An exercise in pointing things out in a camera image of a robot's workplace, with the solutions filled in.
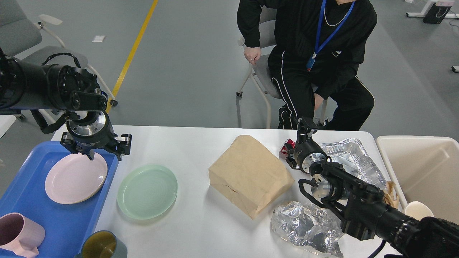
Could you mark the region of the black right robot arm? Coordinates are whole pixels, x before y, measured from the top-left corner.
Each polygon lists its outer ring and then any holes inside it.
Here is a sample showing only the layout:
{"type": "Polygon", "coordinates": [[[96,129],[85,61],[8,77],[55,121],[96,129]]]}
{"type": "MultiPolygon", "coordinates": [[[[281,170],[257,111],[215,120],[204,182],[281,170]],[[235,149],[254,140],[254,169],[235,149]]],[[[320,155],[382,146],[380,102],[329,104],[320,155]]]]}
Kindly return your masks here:
{"type": "Polygon", "coordinates": [[[399,258],[457,258],[458,225],[431,216],[416,220],[385,204],[384,192],[332,162],[312,139],[318,126],[302,117],[297,122],[295,145],[285,143],[287,163],[310,173],[311,180],[298,181],[300,192],[313,204],[329,209],[341,221],[343,233],[360,241],[378,236],[382,243],[375,257],[389,243],[399,258]]]}

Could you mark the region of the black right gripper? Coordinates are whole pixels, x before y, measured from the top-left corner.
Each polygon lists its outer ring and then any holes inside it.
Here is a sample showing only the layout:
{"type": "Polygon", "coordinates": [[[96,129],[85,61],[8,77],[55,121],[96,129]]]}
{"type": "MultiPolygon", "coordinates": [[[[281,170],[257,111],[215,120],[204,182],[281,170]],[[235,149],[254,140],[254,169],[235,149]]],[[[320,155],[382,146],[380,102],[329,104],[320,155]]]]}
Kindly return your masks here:
{"type": "Polygon", "coordinates": [[[312,135],[318,131],[318,126],[312,118],[302,117],[297,123],[297,141],[292,157],[286,157],[291,169],[301,170],[310,174],[327,159],[322,148],[312,140],[312,135]]]}

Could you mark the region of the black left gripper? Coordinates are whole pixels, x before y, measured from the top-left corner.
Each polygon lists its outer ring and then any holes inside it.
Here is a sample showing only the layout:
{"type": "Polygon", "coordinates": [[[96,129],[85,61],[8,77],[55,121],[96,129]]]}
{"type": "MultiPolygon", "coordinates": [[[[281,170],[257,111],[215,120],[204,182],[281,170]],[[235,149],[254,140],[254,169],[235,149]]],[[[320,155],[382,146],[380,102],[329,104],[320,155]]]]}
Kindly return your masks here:
{"type": "Polygon", "coordinates": [[[131,153],[132,135],[115,134],[105,111],[92,111],[83,119],[69,120],[67,130],[62,134],[60,144],[69,152],[82,154],[91,161],[94,160],[95,149],[113,153],[119,161],[131,153]]]}

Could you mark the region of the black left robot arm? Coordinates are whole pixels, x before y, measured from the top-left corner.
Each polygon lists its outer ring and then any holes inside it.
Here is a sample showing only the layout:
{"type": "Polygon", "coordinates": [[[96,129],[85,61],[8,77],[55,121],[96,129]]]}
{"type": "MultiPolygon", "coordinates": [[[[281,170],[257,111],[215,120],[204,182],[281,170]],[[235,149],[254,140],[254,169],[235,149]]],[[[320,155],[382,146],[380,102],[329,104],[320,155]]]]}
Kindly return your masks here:
{"type": "Polygon", "coordinates": [[[94,150],[104,149],[121,160],[131,153],[132,135],[114,133],[107,106],[108,95],[87,70],[30,64],[1,52],[1,114],[30,110],[45,134],[66,125],[60,143],[72,154],[93,160],[94,150]]]}

